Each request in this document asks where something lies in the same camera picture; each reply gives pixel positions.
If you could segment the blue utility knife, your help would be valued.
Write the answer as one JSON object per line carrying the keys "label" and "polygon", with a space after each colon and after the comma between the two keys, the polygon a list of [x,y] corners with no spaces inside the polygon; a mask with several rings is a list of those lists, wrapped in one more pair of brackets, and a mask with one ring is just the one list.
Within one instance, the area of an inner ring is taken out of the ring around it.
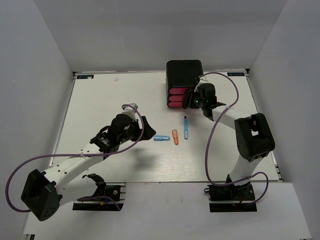
{"label": "blue utility knife", "polygon": [[185,140],[189,138],[189,131],[188,131],[188,118],[187,116],[184,116],[184,122],[183,122],[183,137]]}

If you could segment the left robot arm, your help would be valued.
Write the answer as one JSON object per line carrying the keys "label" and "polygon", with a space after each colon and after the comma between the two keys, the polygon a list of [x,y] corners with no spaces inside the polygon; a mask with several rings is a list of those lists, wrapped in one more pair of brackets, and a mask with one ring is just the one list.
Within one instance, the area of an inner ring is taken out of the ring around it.
{"label": "left robot arm", "polygon": [[33,170],[27,177],[21,200],[41,222],[69,202],[119,201],[120,196],[114,193],[120,190],[119,185],[107,185],[101,176],[87,171],[108,158],[109,154],[117,153],[125,142],[152,139],[156,131],[145,116],[142,117],[142,124],[140,128],[134,116],[118,114],[76,156],[68,157],[42,172]]}

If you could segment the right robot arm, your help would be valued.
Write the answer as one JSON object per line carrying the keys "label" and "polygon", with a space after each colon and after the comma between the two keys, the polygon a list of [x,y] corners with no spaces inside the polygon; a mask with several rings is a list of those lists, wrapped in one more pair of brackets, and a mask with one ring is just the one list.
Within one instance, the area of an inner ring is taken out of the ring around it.
{"label": "right robot arm", "polygon": [[[208,181],[215,187],[225,187],[226,195],[236,200],[244,193],[243,185],[255,177],[258,164],[275,149],[275,140],[264,114],[241,113],[233,105],[219,102],[215,86],[200,83],[188,88],[184,93],[182,108],[200,108],[203,115],[214,122],[205,149],[205,173]],[[215,183],[209,177],[208,156],[210,142],[219,123],[235,131],[236,147],[239,153],[237,162],[228,174],[226,183]]]}

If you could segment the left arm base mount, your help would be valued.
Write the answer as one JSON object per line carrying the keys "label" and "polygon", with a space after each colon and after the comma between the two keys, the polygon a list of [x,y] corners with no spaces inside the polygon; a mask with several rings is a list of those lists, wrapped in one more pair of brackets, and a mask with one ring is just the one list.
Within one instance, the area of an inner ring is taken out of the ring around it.
{"label": "left arm base mount", "polygon": [[97,187],[92,196],[73,202],[73,211],[119,212],[126,198],[125,183],[106,183]]}

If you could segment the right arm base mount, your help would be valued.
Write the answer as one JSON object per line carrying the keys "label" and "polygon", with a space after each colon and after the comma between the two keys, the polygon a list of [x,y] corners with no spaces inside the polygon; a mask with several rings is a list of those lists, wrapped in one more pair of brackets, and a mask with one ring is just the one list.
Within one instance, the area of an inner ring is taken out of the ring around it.
{"label": "right arm base mount", "polygon": [[249,213],[256,212],[254,189],[249,182],[242,186],[208,185],[204,190],[208,195],[211,213]]}

